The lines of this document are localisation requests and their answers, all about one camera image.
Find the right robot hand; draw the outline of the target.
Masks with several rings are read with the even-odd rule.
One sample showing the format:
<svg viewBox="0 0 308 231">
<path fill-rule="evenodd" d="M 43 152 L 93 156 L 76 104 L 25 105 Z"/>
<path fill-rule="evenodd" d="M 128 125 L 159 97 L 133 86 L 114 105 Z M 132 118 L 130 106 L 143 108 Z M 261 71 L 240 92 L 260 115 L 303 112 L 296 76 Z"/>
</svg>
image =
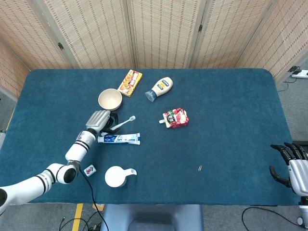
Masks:
<svg viewBox="0 0 308 231">
<path fill-rule="evenodd" d="M 292 188 L 293 192 L 301 197 L 308 196 L 308 153 L 302 146 L 296 143 L 287 143 L 284 145 L 271 144 L 271 148 L 279 151 L 286 163 L 289 178 L 284 179 L 279 176 L 273 166 L 269 166 L 269 171 L 273 179 Z"/>
</svg>

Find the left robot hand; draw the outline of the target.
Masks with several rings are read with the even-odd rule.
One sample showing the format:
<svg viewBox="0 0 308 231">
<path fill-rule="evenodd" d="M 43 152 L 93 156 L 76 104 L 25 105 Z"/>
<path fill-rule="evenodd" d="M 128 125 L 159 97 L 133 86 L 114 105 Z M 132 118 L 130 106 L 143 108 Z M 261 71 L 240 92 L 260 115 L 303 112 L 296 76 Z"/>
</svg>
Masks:
<svg viewBox="0 0 308 231">
<path fill-rule="evenodd" d="M 92 114 L 86 123 L 86 128 L 87 131 L 92 133 L 94 136 L 102 132 L 107 134 L 115 134 L 120 130 L 120 128 L 112 130 L 111 126 L 113 122 L 115 122 L 116 125 L 118 124 L 117 113 L 113 113 L 108 110 L 99 110 Z"/>
</svg>

